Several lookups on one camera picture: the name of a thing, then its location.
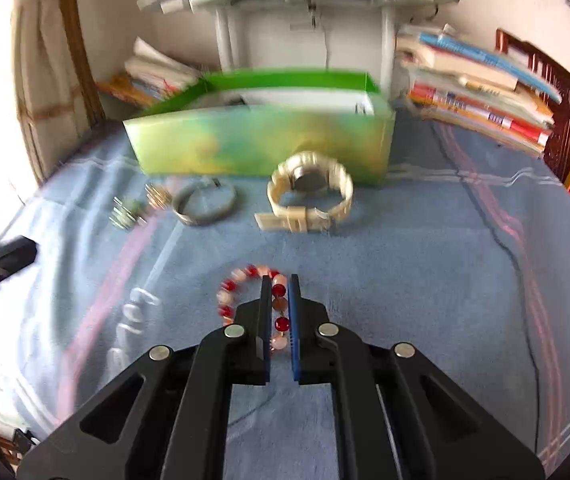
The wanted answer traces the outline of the left stack of books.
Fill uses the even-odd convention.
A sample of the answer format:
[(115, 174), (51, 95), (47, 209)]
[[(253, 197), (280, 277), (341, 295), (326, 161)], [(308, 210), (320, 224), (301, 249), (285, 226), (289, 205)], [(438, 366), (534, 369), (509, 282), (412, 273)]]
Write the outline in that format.
[(96, 82), (97, 89), (138, 108), (154, 106), (182, 93), (201, 76), (200, 70), (178, 62), (137, 37), (133, 55), (121, 70)]

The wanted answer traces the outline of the green jade pendant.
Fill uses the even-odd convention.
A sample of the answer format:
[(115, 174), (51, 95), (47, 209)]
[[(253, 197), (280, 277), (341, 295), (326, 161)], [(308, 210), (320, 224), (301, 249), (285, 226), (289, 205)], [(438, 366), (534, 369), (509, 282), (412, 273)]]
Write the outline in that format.
[(113, 226), (122, 230), (143, 226), (147, 222), (146, 205), (140, 200), (122, 200), (114, 196), (114, 206), (109, 220)]

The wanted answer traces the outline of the beige curtain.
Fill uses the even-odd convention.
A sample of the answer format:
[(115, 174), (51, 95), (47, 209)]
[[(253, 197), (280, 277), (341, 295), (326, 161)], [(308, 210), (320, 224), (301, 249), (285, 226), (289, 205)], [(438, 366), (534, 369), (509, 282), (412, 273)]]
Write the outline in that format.
[(14, 0), (12, 68), (24, 145), (35, 180), (43, 184), (106, 119), (78, 0)]

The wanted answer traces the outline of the stack of books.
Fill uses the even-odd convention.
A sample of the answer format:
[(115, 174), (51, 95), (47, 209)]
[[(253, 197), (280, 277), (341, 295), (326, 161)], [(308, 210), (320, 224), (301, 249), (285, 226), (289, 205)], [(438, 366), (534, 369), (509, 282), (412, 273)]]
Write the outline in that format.
[(137, 37), (133, 55), (121, 70), (96, 82), (97, 89), (138, 108), (154, 106), (182, 93), (201, 76), (200, 70), (178, 62)]
[(396, 59), (403, 97), (423, 118), (460, 126), (533, 157), (544, 154), (562, 102), (551, 82), (509, 56), (444, 29), (404, 26)]

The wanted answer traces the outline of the right stack of books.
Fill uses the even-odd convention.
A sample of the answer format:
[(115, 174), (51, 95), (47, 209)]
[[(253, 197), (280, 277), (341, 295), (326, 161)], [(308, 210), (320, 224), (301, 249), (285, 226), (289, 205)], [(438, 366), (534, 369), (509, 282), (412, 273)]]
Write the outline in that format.
[(444, 29), (404, 26), (396, 59), (403, 97), (423, 118), (460, 126), (533, 157), (544, 154), (562, 102), (551, 82), (509, 56)]

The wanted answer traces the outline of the gold brooch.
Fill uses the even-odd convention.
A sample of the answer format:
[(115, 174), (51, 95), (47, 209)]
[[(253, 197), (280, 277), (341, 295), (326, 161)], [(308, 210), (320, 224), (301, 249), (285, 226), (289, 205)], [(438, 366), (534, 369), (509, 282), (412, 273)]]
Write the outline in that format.
[(148, 207), (153, 210), (166, 209), (172, 204), (171, 192), (162, 185), (147, 183), (145, 192)]

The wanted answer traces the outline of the blue striped bedsheet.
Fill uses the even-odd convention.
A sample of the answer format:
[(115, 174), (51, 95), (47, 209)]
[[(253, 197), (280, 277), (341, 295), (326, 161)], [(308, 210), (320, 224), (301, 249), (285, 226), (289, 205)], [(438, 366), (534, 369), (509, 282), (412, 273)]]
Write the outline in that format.
[(371, 344), (414, 344), (570, 479), (570, 195), (544, 162), (402, 113), (385, 182), (334, 232), (259, 230), (266, 183), (247, 178), (210, 226), (162, 210), (122, 230), (114, 196), (140, 200), (148, 179), (121, 124), (96, 139), (3, 233), (38, 244), (0, 285), (0, 390), (38, 437), (151, 347), (219, 328), (222, 281), (253, 264), (297, 275)]

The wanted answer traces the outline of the dark wooden headboard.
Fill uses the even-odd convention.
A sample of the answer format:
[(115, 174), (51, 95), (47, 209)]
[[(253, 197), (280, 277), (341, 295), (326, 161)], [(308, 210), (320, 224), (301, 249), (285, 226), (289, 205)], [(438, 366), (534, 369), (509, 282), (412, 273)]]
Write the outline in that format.
[(543, 100), (553, 112), (553, 133), (547, 141), (544, 160), (560, 180), (570, 173), (570, 73), (538, 47), (522, 41), (503, 29), (495, 33), (495, 47), (504, 54), (523, 55), (524, 64), (554, 84), (562, 96), (560, 104), (547, 96)]

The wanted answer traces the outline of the green cardboard box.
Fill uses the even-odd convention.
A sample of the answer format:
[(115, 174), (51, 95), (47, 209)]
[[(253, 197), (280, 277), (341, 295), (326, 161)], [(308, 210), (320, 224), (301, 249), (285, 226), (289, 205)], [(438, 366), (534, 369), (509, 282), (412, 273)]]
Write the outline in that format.
[(396, 113), (369, 74), (238, 70), (201, 76), (124, 124), (145, 174), (267, 177), (304, 151), (354, 182), (387, 171)]

